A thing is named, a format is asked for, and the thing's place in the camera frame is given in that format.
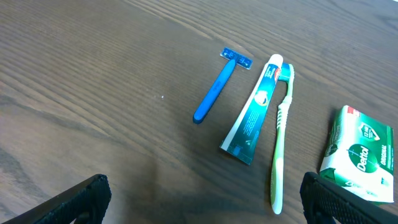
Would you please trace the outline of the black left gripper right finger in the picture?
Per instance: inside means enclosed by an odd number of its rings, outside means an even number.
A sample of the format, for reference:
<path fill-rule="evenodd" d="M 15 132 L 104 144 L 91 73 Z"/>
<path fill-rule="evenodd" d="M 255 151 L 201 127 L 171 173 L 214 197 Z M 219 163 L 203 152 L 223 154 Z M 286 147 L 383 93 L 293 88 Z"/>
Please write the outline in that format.
<path fill-rule="evenodd" d="M 307 223 L 397 224 L 397 215 L 314 172 L 305 173 L 300 187 L 300 197 Z"/>

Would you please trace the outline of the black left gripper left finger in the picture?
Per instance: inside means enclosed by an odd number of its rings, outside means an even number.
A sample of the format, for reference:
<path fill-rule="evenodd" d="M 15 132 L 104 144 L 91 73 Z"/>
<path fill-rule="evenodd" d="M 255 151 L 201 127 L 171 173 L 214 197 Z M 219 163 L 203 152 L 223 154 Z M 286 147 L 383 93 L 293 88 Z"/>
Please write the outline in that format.
<path fill-rule="evenodd" d="M 110 201 L 107 176 L 95 174 L 7 223 L 101 223 Z"/>

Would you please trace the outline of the green white toothpaste tube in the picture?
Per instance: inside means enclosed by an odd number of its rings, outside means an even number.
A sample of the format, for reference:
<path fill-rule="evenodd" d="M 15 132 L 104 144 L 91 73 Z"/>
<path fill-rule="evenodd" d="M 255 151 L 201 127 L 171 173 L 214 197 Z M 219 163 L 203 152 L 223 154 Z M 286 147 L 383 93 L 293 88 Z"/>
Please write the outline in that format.
<path fill-rule="evenodd" d="M 220 148 L 249 165 L 277 84 L 284 59 L 274 54 L 265 64 L 247 102 Z"/>

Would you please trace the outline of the green white toothbrush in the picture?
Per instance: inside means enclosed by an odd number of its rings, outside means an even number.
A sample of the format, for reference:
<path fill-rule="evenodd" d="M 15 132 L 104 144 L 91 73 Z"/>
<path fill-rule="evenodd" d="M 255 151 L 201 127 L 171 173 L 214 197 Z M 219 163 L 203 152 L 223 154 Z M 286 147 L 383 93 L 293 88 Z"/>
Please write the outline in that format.
<path fill-rule="evenodd" d="M 271 170 L 271 207 L 276 215 L 281 214 L 283 207 L 285 129 L 287 126 L 289 108 L 292 104 L 294 78 L 293 65 L 283 63 L 279 81 L 286 82 L 287 91 L 282 103 L 278 106 L 276 123 L 277 136 Z"/>

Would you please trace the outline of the blue disposable razor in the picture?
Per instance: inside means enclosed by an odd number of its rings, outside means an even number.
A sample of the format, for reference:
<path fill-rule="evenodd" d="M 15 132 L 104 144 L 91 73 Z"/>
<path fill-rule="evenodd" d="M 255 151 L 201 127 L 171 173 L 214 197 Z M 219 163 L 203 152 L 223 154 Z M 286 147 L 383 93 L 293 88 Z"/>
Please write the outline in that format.
<path fill-rule="evenodd" d="M 213 106 L 217 97 L 228 82 L 237 65 L 245 68 L 246 70 L 251 69 L 252 59 L 230 48 L 225 47 L 220 52 L 220 56 L 225 58 L 228 62 L 223 67 L 222 71 L 205 95 L 204 99 L 201 101 L 200 105 L 194 112 L 193 122 L 195 124 L 200 124 L 205 119 L 206 115 L 211 110 L 211 107 Z"/>

